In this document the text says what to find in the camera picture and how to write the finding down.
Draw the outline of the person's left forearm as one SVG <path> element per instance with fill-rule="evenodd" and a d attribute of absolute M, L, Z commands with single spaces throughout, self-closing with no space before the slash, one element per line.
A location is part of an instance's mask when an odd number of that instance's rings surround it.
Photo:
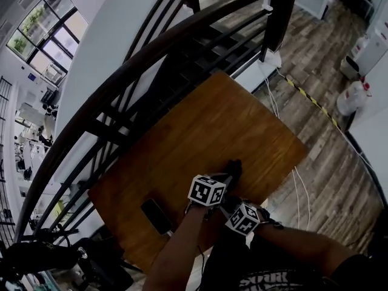
<path fill-rule="evenodd" d="M 191 206 L 152 264 L 142 291 L 185 291 L 207 207 Z"/>

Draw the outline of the black smartphone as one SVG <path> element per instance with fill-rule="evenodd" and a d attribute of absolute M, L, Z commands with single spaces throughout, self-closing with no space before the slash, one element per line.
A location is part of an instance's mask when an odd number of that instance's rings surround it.
<path fill-rule="evenodd" d="M 160 235 L 172 231 L 172 223 L 153 199 L 146 200 L 141 205 L 141 210 Z"/>

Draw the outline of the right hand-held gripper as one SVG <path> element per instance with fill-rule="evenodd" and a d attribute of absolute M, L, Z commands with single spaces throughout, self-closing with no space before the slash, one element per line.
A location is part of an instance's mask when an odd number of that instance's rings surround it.
<path fill-rule="evenodd" d="M 258 210 L 248 199 L 226 196 L 221 211 L 227 218 L 225 225 L 240 235 L 249 235 L 260 223 Z"/>

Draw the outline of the person's right forearm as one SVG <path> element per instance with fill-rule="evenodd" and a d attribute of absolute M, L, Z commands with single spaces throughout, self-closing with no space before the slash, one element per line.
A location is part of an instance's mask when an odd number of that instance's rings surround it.
<path fill-rule="evenodd" d="M 293 228 L 276 228 L 272 224 L 259 226 L 255 233 L 299 261 L 318 269 L 324 276 L 332 273 L 356 252 L 335 240 L 319 234 Z"/>

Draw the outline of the black printed shirt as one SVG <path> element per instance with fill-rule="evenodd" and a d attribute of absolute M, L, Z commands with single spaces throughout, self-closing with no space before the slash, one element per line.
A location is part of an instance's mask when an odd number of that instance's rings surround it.
<path fill-rule="evenodd" d="M 223 232 L 204 267 L 199 291 L 388 291 L 388 269 L 363 255 L 326 277 L 256 235 Z"/>

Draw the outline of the white power strip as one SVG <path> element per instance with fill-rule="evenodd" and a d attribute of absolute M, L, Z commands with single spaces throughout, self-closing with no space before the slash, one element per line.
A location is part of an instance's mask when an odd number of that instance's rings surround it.
<path fill-rule="evenodd" d="M 266 56 L 264 58 L 264 61 L 258 61 L 258 65 L 260 68 L 264 69 L 279 69 L 282 66 L 282 59 L 279 50 L 276 52 L 273 52 L 271 50 L 268 50 L 266 52 Z"/>

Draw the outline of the black backpack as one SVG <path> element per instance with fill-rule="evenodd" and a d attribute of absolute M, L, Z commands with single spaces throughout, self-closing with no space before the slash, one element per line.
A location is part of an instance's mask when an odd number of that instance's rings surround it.
<path fill-rule="evenodd" d="M 51 269 L 71 269 L 82 253 L 73 247 L 47 242 L 19 242 L 2 252 L 0 278 L 14 282 L 27 274 Z"/>

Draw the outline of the black chair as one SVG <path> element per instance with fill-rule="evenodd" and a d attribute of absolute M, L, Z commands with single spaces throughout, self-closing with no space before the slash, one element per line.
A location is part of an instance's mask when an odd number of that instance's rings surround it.
<path fill-rule="evenodd" d="M 99 284 L 99 291 L 126 291 L 133 285 L 133 278 L 109 244 L 83 238 L 76 246 L 86 254 L 79 259 L 79 267 L 89 283 Z"/>

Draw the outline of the large glass window front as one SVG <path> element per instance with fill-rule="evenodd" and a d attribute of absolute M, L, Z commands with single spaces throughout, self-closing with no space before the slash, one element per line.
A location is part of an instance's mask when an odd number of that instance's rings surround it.
<path fill-rule="evenodd" d="M 58 86 L 69 72 L 88 25 L 72 0 L 40 0 L 16 28 L 7 47 Z"/>

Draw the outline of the white cabinet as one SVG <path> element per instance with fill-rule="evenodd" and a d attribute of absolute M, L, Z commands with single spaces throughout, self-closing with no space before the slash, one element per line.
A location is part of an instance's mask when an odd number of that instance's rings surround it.
<path fill-rule="evenodd" d="M 377 28 L 356 41 L 351 53 L 361 76 L 366 76 L 388 50 L 388 34 Z"/>

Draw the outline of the dark staircase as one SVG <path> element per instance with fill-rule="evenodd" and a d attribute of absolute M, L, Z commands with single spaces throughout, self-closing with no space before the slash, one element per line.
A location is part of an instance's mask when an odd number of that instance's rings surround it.
<path fill-rule="evenodd" d="M 221 24 L 204 29 L 180 50 L 178 61 L 184 66 L 179 75 L 187 80 L 202 80 L 223 71 L 231 75 L 261 51 L 266 25 L 254 21 L 234 33 Z"/>

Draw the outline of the white waste bin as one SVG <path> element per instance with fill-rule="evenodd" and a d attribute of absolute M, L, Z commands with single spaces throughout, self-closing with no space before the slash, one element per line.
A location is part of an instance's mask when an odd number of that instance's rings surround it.
<path fill-rule="evenodd" d="M 359 75 L 358 64 L 350 57 L 346 56 L 340 65 L 340 72 L 349 80 L 353 80 Z"/>

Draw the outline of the white desk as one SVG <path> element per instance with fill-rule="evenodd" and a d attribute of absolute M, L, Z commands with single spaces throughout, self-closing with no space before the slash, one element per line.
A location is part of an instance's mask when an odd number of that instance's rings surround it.
<path fill-rule="evenodd" d="M 377 177 L 388 180 L 388 99 L 368 97 L 349 129 Z"/>

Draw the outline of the clear plastic water jug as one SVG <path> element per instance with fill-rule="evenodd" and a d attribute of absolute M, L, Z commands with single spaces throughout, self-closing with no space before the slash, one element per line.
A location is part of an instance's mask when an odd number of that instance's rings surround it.
<path fill-rule="evenodd" d="M 340 114 L 350 116 L 358 108 L 363 107 L 371 96 L 369 83 L 366 82 L 365 77 L 361 77 L 338 96 L 336 106 Z"/>

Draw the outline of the yellow black floor tape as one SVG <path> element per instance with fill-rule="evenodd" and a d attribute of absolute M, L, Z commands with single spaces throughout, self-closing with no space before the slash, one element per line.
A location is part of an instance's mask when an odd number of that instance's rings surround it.
<path fill-rule="evenodd" d="M 325 107 L 323 107 L 316 99 L 311 97 L 307 92 L 305 92 L 301 87 L 297 86 L 294 82 L 292 82 L 289 78 L 283 76 L 284 80 L 291 85 L 295 90 L 297 90 L 300 94 L 302 94 L 305 98 L 307 98 L 312 104 L 314 104 L 324 115 L 331 121 L 331 123 L 338 129 L 341 133 L 343 132 L 338 122 L 335 118 L 327 111 Z"/>

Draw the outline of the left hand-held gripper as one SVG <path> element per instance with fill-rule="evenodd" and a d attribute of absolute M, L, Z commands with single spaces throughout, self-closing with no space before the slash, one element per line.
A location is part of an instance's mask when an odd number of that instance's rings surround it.
<path fill-rule="evenodd" d="M 227 173 L 216 173 L 213 176 L 196 175 L 192 179 L 188 199 L 206 207 L 221 203 L 233 177 Z"/>

